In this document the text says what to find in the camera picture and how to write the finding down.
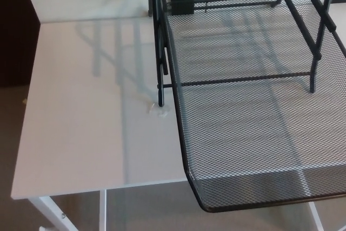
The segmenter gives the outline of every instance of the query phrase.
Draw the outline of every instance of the metal mesh tray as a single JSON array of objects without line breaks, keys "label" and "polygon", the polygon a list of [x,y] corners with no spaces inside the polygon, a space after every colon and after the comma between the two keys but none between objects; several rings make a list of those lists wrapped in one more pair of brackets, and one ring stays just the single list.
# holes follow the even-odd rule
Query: metal mesh tray
[{"label": "metal mesh tray", "polygon": [[[312,52],[286,2],[275,1],[198,1],[179,16],[168,4],[165,13],[184,168],[208,212],[346,193],[340,40],[325,31],[311,93]],[[316,41],[311,0],[291,1]]]}]

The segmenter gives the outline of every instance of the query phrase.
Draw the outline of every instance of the beige floor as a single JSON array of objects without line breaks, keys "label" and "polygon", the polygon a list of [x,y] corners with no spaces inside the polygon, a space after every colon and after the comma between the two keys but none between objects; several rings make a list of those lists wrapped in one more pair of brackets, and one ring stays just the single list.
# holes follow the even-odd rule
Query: beige floor
[{"label": "beige floor", "polygon": [[[38,231],[41,225],[50,226],[28,201],[10,198],[25,112],[22,100],[27,93],[28,87],[0,89],[0,231]],[[228,215],[208,214],[199,209],[190,192],[184,182],[173,186],[151,186],[150,189],[111,190],[108,228],[111,231],[313,230],[309,223],[304,222],[306,204],[226,213]],[[78,229],[98,229],[98,193],[58,196],[54,200]],[[184,210],[181,210],[180,203],[186,205]],[[346,199],[317,202],[316,207],[324,231],[338,231],[346,225]]]}]

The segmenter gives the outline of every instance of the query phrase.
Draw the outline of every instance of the desk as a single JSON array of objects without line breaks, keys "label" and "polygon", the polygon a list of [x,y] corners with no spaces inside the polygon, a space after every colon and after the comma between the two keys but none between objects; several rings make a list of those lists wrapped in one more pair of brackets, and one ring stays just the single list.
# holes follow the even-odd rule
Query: desk
[{"label": "desk", "polygon": [[[330,10],[341,39],[345,9]],[[156,84],[150,18],[42,24],[12,198],[77,230],[50,196],[100,190],[105,230],[107,189],[185,181],[172,93],[158,109]]]}]

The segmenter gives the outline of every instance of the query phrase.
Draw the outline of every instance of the dark wooden furniture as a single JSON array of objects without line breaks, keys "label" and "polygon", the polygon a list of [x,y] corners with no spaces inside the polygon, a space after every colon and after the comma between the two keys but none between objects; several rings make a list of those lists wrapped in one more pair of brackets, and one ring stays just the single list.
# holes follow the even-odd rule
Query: dark wooden furniture
[{"label": "dark wooden furniture", "polygon": [[0,87],[29,84],[40,22],[31,0],[0,6]]}]

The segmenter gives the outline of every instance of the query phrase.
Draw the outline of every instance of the black metal frame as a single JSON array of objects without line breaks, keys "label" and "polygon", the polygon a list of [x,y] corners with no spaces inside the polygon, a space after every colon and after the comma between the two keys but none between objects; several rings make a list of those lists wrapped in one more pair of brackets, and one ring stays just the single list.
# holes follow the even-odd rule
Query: black metal frame
[{"label": "black metal frame", "polygon": [[[216,8],[226,8],[226,7],[236,7],[236,6],[248,6],[248,5],[270,5],[274,8],[276,5],[280,4],[282,0],[276,0],[274,2],[256,2],[256,3],[247,3],[247,4],[229,4],[229,5],[212,5],[213,2],[224,1],[224,0],[194,0],[194,3],[207,3],[206,6],[195,7],[195,10],[207,10],[207,9],[216,9]],[[300,32],[305,39],[312,55],[312,64],[311,70],[307,72],[298,72],[292,74],[279,74],[279,75],[267,75],[267,76],[258,76],[258,77],[242,77],[242,78],[230,78],[226,80],[215,80],[215,81],[200,81],[200,82],[184,82],[179,83],[179,75],[177,73],[171,73],[171,84],[163,83],[163,75],[168,74],[167,68],[167,60],[170,67],[170,70],[173,71],[175,67],[177,67],[175,57],[175,47],[173,43],[173,37],[171,31],[169,29],[169,23],[167,19],[167,1],[166,0],[149,0],[149,14],[151,14],[152,8],[152,16],[154,20],[154,34],[155,34],[155,50],[156,50],[156,69],[157,69],[157,82],[158,82],[158,104],[160,107],[164,106],[164,88],[172,88],[177,116],[177,124],[178,124],[178,132],[179,132],[179,140],[181,143],[181,152],[182,152],[182,160],[185,174],[187,176],[188,182],[196,196],[197,202],[200,207],[206,212],[224,212],[230,210],[240,210],[240,209],[249,209],[249,208],[258,208],[258,207],[267,207],[267,206],[279,206],[284,204],[292,204],[292,203],[300,203],[300,202],[308,202],[308,201],[316,201],[325,199],[326,196],[315,196],[315,197],[302,197],[300,199],[295,200],[286,200],[280,202],[266,202],[266,203],[254,203],[254,204],[245,204],[240,206],[229,206],[229,207],[219,207],[219,208],[207,208],[203,205],[202,200],[197,192],[197,189],[193,183],[192,177],[189,172],[187,151],[184,140],[184,132],[182,126],[182,108],[179,104],[181,102],[178,100],[178,91],[180,87],[190,86],[190,85],[204,85],[204,84],[216,84],[216,83],[225,83],[225,82],[240,82],[240,81],[254,81],[254,80],[264,80],[271,78],[283,78],[283,77],[296,77],[296,76],[310,76],[310,92],[315,92],[316,85],[316,70],[318,61],[321,59],[321,46],[323,42],[323,36],[325,32],[325,28],[332,33],[337,44],[339,45],[342,53],[346,57],[346,49],[341,42],[339,36],[336,33],[336,25],[330,18],[328,14],[330,0],[324,0],[322,4],[320,0],[311,0],[312,4],[316,8],[317,12],[321,17],[318,35],[316,42],[310,35],[306,25],[294,4],[291,0],[284,0],[289,8],[297,26],[300,29]],[[165,48],[167,49],[168,59],[166,57]],[[344,194],[330,194],[328,197],[339,197],[344,196]]]}]

